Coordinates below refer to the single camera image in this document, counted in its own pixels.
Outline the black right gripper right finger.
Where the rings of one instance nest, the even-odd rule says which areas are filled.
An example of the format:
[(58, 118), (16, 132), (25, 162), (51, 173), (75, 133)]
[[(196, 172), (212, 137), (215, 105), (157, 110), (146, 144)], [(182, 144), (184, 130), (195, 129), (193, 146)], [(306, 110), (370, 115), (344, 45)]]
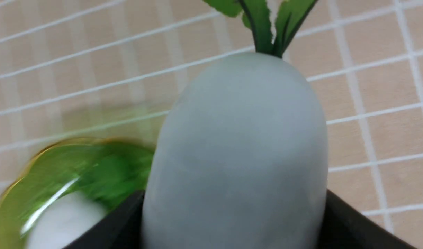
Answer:
[(414, 249), (327, 190), (318, 249)]

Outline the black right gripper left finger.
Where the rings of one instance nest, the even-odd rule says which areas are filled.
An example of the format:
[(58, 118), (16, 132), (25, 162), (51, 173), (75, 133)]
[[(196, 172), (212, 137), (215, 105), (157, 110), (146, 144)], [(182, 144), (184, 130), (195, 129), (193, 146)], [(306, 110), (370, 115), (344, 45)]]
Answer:
[(66, 249), (139, 249), (144, 190), (137, 190)]

